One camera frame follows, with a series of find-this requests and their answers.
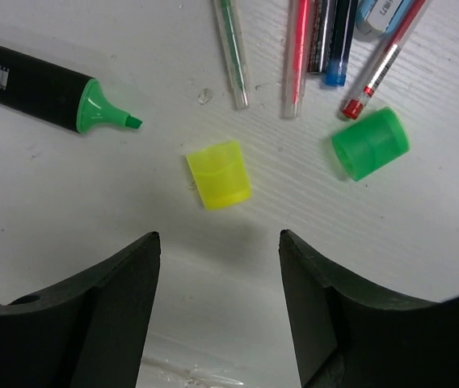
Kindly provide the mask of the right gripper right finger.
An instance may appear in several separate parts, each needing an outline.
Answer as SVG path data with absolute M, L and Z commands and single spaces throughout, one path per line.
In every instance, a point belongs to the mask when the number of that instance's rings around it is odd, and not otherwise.
M 279 257 L 302 386 L 459 387 L 459 297 L 387 289 L 290 230 Z

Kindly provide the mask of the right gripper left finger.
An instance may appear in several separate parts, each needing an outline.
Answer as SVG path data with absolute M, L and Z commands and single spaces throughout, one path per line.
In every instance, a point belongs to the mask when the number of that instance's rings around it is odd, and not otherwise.
M 160 270 L 158 233 L 0 305 L 0 387 L 134 387 Z

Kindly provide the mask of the yellow highlighter cap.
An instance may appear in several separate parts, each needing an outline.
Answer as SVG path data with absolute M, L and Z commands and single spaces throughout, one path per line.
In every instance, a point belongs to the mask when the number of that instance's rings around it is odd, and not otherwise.
M 237 141 L 226 141 L 186 155 L 201 202 L 216 210 L 252 197 L 242 151 Z

